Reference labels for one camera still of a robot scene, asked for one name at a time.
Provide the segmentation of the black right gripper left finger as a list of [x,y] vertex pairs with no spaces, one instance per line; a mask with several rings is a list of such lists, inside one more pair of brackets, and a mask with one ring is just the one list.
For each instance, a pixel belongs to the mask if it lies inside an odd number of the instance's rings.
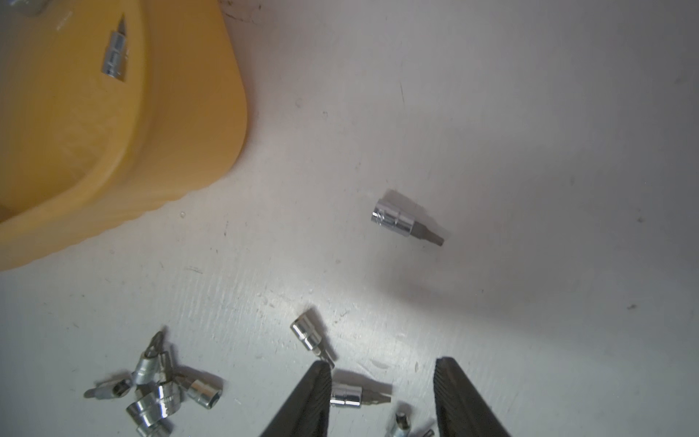
[[260,436],[326,437],[331,389],[331,366],[313,362]]

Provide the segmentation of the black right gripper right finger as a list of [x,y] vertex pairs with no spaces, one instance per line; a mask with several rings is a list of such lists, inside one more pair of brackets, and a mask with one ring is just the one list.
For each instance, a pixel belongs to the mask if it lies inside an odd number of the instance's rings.
[[436,360],[433,393],[440,436],[511,436],[455,359]]

